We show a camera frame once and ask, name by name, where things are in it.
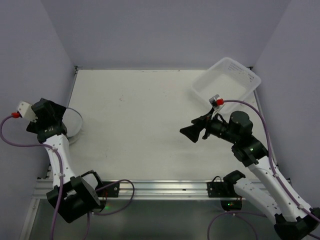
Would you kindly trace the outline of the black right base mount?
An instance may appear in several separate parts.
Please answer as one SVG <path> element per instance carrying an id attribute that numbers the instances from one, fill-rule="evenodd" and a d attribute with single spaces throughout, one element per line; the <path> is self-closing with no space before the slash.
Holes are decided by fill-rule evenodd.
<path id="1" fill-rule="evenodd" d="M 220 176 L 206 183 L 209 198 L 219 198 L 224 211 L 240 211 L 243 207 L 242 197 L 236 194 L 234 187 L 224 182 Z"/>

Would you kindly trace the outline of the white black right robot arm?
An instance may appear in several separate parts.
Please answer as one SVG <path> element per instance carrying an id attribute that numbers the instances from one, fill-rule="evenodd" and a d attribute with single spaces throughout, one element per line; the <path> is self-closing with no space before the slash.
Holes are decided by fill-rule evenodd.
<path id="1" fill-rule="evenodd" d="M 277 166 L 270 163 L 265 146 L 253 136 L 253 123 L 243 111 L 234 111 L 229 121 L 219 119 L 210 112 L 180 129 L 193 143 L 205 131 L 203 139 L 210 135 L 232 144 L 235 158 L 248 168 L 263 184 L 266 192 L 253 186 L 246 176 L 235 170 L 223 178 L 227 186 L 259 209 L 273 224 L 282 240 L 302 240 L 314 231 L 319 223 L 320 209 L 305 202 L 281 174 Z"/>

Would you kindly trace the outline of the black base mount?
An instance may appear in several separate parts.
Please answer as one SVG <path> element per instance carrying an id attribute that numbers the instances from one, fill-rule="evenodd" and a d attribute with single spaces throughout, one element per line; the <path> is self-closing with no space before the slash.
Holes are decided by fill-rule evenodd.
<path id="1" fill-rule="evenodd" d="M 108 198 L 117 198 L 119 196 L 120 191 L 120 183 L 117 181 L 102 181 L 102 183 L 98 184 L 95 188 L 95 191 L 99 198 L 106 200 Z"/>
<path id="2" fill-rule="evenodd" d="M 242 197 L 236 194 L 234 187 L 224 182 L 220 176 L 206 183 L 209 198 L 219 198 L 224 211 L 240 211 L 243 207 Z"/>

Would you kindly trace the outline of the white plastic basket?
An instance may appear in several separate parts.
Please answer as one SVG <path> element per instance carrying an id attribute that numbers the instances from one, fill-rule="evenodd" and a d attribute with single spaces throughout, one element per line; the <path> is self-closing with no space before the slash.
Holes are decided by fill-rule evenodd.
<path id="1" fill-rule="evenodd" d="M 198 76 L 190 89 L 210 109 L 212 97 L 219 95 L 224 100 L 245 101 L 261 82 L 252 70 L 230 57 L 224 57 Z"/>

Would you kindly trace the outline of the white mesh laundry bag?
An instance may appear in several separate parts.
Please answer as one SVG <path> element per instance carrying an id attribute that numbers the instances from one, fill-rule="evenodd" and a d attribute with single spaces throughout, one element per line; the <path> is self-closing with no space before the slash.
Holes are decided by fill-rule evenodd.
<path id="1" fill-rule="evenodd" d="M 80 137 L 83 128 L 83 117 L 75 109 L 67 107 L 62 118 L 62 122 L 66 126 L 66 137 L 69 144 L 74 144 Z"/>

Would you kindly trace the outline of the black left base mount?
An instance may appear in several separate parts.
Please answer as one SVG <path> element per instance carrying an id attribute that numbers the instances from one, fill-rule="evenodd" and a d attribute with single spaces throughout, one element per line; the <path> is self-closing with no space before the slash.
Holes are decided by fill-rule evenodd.
<path id="1" fill-rule="evenodd" d="M 99 198 L 106 200 L 108 198 L 117 198 L 119 196 L 120 191 L 120 183 L 117 181 L 102 181 L 102 183 L 98 184 L 95 188 L 95 191 Z"/>

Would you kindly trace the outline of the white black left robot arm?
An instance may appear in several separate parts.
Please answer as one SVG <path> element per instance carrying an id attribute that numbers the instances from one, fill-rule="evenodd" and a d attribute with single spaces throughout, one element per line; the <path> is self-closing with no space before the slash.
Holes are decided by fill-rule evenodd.
<path id="1" fill-rule="evenodd" d="M 36 118 L 26 130 L 44 145 L 52 167 L 53 189 L 46 194 L 47 200 L 67 223 L 72 223 L 100 206 L 96 188 L 103 183 L 93 170 L 76 175 L 71 169 L 70 143 L 63 123 L 66 107 L 41 98 L 31 110 Z"/>

